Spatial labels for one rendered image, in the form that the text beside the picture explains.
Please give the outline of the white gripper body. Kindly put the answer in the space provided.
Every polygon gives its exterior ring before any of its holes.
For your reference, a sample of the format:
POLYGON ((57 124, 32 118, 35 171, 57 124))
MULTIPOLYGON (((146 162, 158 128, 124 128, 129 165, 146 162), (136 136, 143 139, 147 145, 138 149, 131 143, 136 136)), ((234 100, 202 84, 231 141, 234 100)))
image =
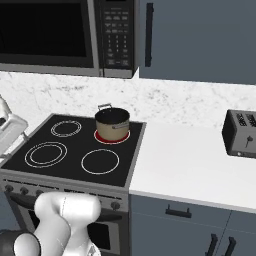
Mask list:
POLYGON ((23 136, 24 140, 28 139, 25 134, 27 127, 27 121, 15 114, 0 115, 0 156, 4 156, 20 135, 23 136))

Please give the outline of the black glass-top stove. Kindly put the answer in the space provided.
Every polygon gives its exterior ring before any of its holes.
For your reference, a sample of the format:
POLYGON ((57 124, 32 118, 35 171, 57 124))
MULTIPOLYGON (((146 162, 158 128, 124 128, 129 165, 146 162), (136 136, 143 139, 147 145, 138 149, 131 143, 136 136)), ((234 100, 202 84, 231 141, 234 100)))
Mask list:
MULTIPOLYGON (((124 139, 105 142, 99 137, 93 118, 52 114, 0 163, 0 186, 5 195, 6 185, 13 186, 12 193, 17 194, 26 187, 29 192, 25 196, 34 197, 36 190, 86 193, 104 201, 111 210, 111 203, 119 202, 120 209, 114 211, 127 214, 121 256, 130 256, 128 193, 145 128, 143 122, 132 122, 124 139), (60 153, 57 147, 44 146, 47 142, 66 146, 66 156, 49 167, 33 166, 32 160, 46 163, 60 153)), ((12 227, 25 229, 20 225, 22 217, 15 214, 9 200, 8 203, 16 218, 12 227)))

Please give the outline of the black microwave door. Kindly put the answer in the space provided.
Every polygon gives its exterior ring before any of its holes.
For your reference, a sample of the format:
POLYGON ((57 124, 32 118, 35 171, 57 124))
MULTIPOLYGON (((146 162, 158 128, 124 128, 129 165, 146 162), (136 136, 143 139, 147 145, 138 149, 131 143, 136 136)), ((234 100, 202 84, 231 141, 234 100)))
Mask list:
POLYGON ((0 0, 0 71, 99 76, 93 0, 0 0))

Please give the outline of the oven door with window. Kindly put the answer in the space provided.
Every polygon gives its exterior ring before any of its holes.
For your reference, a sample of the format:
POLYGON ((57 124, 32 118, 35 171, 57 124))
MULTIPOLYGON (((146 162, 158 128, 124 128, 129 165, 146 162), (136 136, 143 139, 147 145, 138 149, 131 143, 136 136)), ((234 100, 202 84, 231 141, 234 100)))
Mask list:
MULTIPOLYGON (((13 206, 16 215, 22 217, 20 225, 31 232, 34 232, 39 225, 39 219, 35 215, 34 209, 26 209, 15 203, 9 194, 6 194, 9 202, 13 206)), ((99 248, 102 256, 121 256, 122 244, 121 238, 127 234, 127 214, 125 212, 111 210, 101 201, 103 214, 121 215, 122 218, 112 222, 94 222, 87 226, 88 234, 91 241, 99 248)))

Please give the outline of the stainless steel microwave oven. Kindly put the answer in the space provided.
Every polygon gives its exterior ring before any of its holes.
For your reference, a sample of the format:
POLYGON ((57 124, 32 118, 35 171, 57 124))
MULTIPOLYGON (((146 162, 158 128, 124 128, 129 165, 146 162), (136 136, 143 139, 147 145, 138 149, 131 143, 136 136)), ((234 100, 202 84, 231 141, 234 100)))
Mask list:
POLYGON ((93 0, 100 75, 131 78, 135 61, 135 0, 93 0))

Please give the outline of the slate blue drawer front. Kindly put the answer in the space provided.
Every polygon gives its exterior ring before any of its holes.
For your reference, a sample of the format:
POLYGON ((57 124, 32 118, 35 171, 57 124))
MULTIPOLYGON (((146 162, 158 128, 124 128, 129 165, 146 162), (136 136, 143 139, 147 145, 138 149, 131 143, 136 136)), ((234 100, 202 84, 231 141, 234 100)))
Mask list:
POLYGON ((230 210, 221 208, 138 195, 131 195, 130 203, 131 211, 134 213, 220 228, 226 226, 231 213, 230 210), (187 208, 189 208, 192 213, 192 217, 183 218, 165 214, 165 209, 168 207, 168 204, 170 204, 171 209, 179 211, 186 211, 187 208))

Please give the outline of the slate blue base cupboard door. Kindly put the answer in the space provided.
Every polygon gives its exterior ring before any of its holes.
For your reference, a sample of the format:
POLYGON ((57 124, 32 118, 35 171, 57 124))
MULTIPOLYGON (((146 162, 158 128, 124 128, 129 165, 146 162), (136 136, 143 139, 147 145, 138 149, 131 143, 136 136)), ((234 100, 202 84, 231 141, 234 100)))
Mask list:
POLYGON ((256 213, 233 211, 225 234, 227 247, 229 237, 234 237, 236 240, 231 256, 256 256, 256 213))
POLYGON ((212 234, 223 228, 131 214, 131 256, 206 256, 212 234))

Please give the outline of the black toaster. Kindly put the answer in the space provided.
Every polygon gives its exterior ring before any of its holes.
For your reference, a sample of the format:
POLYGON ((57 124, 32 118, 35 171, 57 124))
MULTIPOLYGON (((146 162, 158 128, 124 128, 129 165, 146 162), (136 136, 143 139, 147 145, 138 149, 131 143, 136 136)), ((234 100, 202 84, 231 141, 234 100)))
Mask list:
POLYGON ((256 159, 256 111, 229 109, 222 137, 228 155, 256 159))

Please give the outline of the slate blue wall cupboard door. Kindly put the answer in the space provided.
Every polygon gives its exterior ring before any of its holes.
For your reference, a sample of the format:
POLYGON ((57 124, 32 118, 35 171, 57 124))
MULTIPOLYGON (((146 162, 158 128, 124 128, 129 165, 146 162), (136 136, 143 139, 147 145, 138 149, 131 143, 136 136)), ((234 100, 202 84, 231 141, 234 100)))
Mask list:
POLYGON ((139 76, 256 85, 256 0, 140 0, 139 76), (154 4, 145 67, 146 4, 154 4))

